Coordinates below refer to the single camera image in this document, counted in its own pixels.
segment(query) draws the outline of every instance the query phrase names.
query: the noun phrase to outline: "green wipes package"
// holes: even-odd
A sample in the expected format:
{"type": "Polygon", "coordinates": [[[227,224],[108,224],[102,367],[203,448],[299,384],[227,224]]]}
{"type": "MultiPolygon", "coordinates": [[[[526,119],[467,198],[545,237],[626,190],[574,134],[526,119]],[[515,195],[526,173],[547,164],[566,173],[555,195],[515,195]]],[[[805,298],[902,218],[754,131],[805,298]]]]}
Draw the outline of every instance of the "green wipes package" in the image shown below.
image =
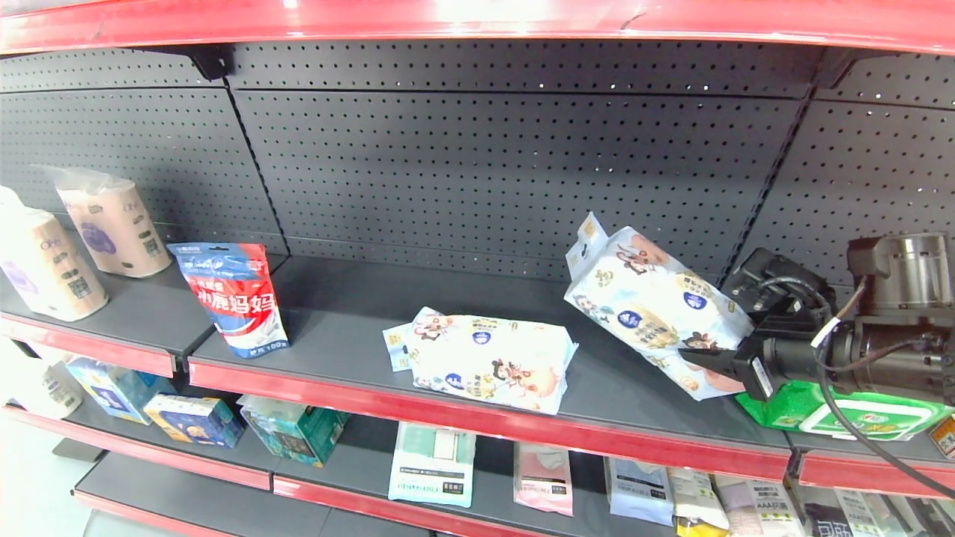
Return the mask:
{"type": "MultiPolygon", "coordinates": [[[[952,412],[942,404],[882,394],[844,396],[834,392],[833,397],[842,414],[873,440],[909,440],[952,412]]],[[[813,382],[792,380],[768,403],[746,394],[736,396],[736,400],[764,427],[854,439],[836,420],[826,406],[822,389],[813,382]]]]}

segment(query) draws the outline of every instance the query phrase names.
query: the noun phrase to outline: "teal box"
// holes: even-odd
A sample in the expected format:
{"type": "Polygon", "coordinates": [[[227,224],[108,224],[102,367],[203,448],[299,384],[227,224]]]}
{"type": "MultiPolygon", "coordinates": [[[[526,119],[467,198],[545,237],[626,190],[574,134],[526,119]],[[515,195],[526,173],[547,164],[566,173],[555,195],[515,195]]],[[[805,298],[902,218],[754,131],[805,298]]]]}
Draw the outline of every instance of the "teal box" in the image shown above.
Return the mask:
{"type": "Polygon", "coordinates": [[[239,404],[243,418],[268,451],[317,468],[329,461],[350,416],[266,397],[242,396],[239,404]]]}
{"type": "Polygon", "coordinates": [[[175,393],[168,378],[133,371],[86,356],[70,360],[66,368],[106,414],[143,425],[152,423],[143,410],[146,403],[160,392],[175,393]]]}

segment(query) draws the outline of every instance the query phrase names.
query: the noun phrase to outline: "cartoon print package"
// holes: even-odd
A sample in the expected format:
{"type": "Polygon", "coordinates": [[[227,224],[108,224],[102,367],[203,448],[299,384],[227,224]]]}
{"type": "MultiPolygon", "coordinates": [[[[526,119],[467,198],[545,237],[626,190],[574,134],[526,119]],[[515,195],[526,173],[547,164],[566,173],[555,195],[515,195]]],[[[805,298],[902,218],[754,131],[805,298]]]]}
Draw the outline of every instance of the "cartoon print package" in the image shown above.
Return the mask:
{"type": "Polygon", "coordinates": [[[577,350],[564,327],[429,308],[414,318],[405,345],[415,386],[550,415],[577,350]]]}
{"type": "Polygon", "coordinates": [[[563,299],[660,368],[696,400],[743,391],[739,382],[690,364],[677,349],[735,349],[749,316],[631,227],[607,236],[590,213],[567,252],[563,299]]]}
{"type": "Polygon", "coordinates": [[[179,243],[169,249],[236,356],[257,358],[288,347],[263,245],[179,243]]]}

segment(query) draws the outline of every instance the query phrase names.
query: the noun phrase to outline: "paper towel roll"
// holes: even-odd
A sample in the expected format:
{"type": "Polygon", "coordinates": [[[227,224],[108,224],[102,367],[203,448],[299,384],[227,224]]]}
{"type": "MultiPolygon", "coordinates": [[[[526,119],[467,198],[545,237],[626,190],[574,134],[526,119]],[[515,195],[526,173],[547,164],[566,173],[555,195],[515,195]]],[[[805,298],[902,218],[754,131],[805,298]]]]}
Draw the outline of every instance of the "paper towel roll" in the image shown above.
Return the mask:
{"type": "Polygon", "coordinates": [[[145,278],[169,267],[172,256],[135,183],[92,170],[63,172],[56,191],[98,269],[145,278]]]}
{"type": "Polygon", "coordinates": [[[15,220],[4,220],[0,269],[28,308],[75,321],[106,305],[108,297],[96,274],[52,214],[24,208],[15,220]]]}

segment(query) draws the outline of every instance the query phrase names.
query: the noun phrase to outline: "pink package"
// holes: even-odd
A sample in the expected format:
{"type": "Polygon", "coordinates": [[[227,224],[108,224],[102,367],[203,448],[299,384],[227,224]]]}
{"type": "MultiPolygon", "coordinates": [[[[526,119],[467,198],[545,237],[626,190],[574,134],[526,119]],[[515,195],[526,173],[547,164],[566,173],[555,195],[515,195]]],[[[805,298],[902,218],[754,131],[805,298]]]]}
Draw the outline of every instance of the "pink package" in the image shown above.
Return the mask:
{"type": "Polygon", "coordinates": [[[540,511],[574,516],[567,450],[514,442],[514,502],[540,511]]]}

